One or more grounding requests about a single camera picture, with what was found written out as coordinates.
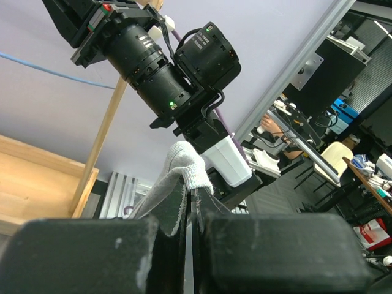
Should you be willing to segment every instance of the wooden frame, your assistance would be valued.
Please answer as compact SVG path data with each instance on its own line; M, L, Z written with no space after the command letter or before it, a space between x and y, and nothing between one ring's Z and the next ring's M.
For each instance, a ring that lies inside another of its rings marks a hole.
M32 219L80 217L98 169L70 211L84 164L0 135L0 234Z

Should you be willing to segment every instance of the person's arm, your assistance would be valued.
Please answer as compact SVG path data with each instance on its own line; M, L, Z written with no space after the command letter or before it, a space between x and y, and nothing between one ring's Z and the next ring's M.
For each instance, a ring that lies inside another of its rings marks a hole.
M281 130L281 128L268 115L263 116L262 121L260 122L260 125L267 132L270 132L272 134L272 136L274 136L274 137L281 138L284 134L283 131ZM292 152L285 152L284 151L284 155L290 160L296 159L301 154L302 154L302 151L292 151Z

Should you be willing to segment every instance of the metal frame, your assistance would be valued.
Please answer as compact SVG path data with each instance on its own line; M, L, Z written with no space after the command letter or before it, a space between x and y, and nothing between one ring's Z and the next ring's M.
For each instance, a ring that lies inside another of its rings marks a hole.
M301 136L299 136L293 129L289 128L289 126L287 126L286 123L271 110L267 110L267 114L274 122L276 122L276 124L281 128L281 130L285 132L286 136L290 138L290 140L293 141L297 145L297 147L299 147L299 149L306 152L307 155L309 155L309 157L323 170L323 172L325 172L331 178L332 181L334 181L336 184L340 182L340 179L337 174L335 174L329 168L329 166L324 163L321 155L314 151L305 141L303 141L303 139L301 139Z
M272 85L262 94L258 103L253 107L247 118L239 125L235 135L238 141L242 142L251 129L257 125L262 114L264 114L276 98L282 94L294 75L298 73L306 61L309 60L310 55L321 45L335 25L349 11L354 2L355 0L335 0L332 3L330 9L321 17L320 21L303 42L303 46L301 46L297 52L294 52L293 58L284 66L281 73L272 82Z
M380 95L378 95L350 124L349 126L341 132L339 135L335 136L337 141L343 141L347 138L354 130L359 128L359 126L367 120L373 113L375 113L382 105L392 98L392 85L386 87Z
M124 217L124 208L127 206L131 207L128 211L130 213L136 205L137 198L140 200L144 197L150 188L151 186L147 183L141 183L136 178L114 171L109 180L99 218Z
M313 52L309 60L306 61L304 67L302 68L303 70L298 72L290 83L297 90L302 90L323 62L324 58L322 58L316 52Z
M372 59L368 55L362 52L361 48L358 46L351 45L345 41L339 40L338 38L335 38L333 36L327 36L326 37L328 40L332 41L339 47L341 47L343 50L347 51L350 53L350 55L354 56L356 59L362 61L366 65L368 62Z

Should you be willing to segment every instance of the white chair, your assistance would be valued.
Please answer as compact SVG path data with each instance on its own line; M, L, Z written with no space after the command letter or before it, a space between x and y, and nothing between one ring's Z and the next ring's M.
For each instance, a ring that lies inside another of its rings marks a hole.
M343 157L346 157L348 159L352 159L354 157L354 154L351 150L349 150L348 147L343 145L341 142L333 142L330 144L324 152L321 153L321 156L327 161L336 171L337 171L337 176L340 177L343 175L345 170L347 169L347 164L343 161ZM341 187L341 183L335 183L317 164L313 163L312 167L309 167L307 170L303 171L300 173L298 176L295 178L299 178L301 175L306 173L308 170L312 169L313 171L308 174L298 185L294 187L294 189L298 188L302 183L304 183L313 173L318 173L320 176L322 176L325 181L319 187L317 187L313 192L316 192L319 190L322 186L324 186L326 183L331 183L337 188Z

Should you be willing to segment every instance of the blue cable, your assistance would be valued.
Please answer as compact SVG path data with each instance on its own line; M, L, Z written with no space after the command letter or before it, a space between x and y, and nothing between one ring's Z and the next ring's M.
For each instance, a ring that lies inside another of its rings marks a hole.
M70 75L65 75L63 73L55 72L54 70L50 70L50 69L46 69L44 67L37 66L37 65L35 65L33 63L30 63L30 62L18 59L16 57L13 57L11 55L5 54L3 52L0 52L0 57L6 58L6 59L11 60L13 62L17 62L17 63L22 64L24 66L32 67L33 69L41 70L42 72L47 72L48 74L57 75L58 77L61 77L61 78L68 78L69 80L72 80L72 81L78 81L80 83L89 84L89 85L93 85L93 86L98 86L98 87L114 90L114 87L111 87L111 86L108 86L108 85L104 85L104 84L100 84L100 83L96 83L95 81L83 80L81 78L72 77Z

